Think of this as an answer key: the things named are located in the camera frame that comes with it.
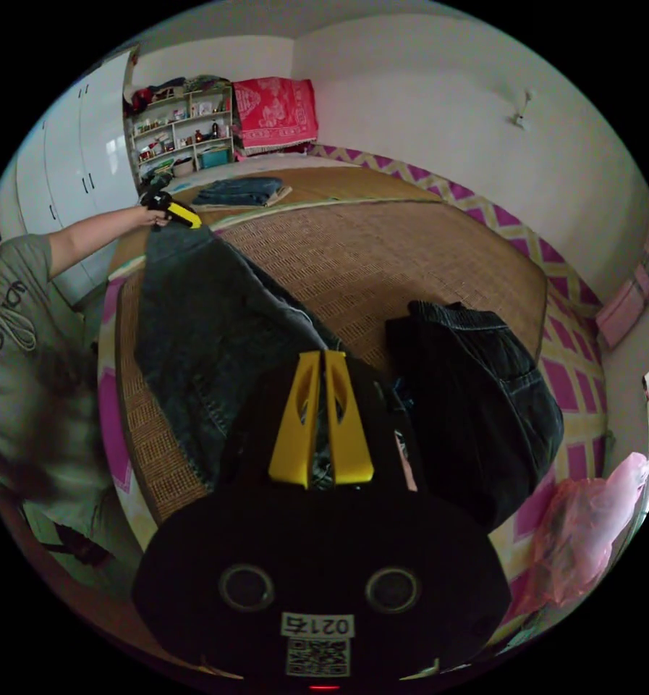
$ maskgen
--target ceiling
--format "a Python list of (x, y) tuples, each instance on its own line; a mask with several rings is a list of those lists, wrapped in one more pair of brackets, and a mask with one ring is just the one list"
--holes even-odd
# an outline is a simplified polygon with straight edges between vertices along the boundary
[(298, 38), (311, 31), (375, 14), (434, 14), (474, 20), (430, 0), (218, 0), (178, 14), (137, 35), (140, 53), (188, 41), (234, 35)]

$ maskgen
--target person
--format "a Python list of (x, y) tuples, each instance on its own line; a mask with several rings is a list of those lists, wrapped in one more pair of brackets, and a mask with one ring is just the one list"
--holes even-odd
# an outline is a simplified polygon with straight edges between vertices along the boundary
[(135, 206), (0, 245), (0, 505), (29, 502), (131, 568), (142, 552), (107, 466), (96, 359), (52, 280), (118, 237), (166, 223)]

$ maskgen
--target gray t-shirt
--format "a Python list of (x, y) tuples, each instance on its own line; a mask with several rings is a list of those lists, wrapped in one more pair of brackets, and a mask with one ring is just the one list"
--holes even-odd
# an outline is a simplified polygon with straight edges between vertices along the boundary
[(52, 521), (89, 534), (112, 485), (101, 441), (96, 363), (83, 324), (49, 282), (51, 245), (0, 246), (0, 485)]

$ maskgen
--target qr code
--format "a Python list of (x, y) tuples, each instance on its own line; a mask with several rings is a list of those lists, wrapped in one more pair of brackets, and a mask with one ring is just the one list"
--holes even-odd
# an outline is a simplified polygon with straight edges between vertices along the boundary
[(349, 639), (288, 640), (286, 675), (348, 676), (350, 665)]

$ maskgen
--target number label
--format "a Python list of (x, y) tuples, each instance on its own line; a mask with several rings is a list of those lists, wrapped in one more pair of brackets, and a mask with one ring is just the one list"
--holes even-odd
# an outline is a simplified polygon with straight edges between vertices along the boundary
[(352, 615), (283, 613), (281, 636), (304, 639), (351, 639), (355, 637)]

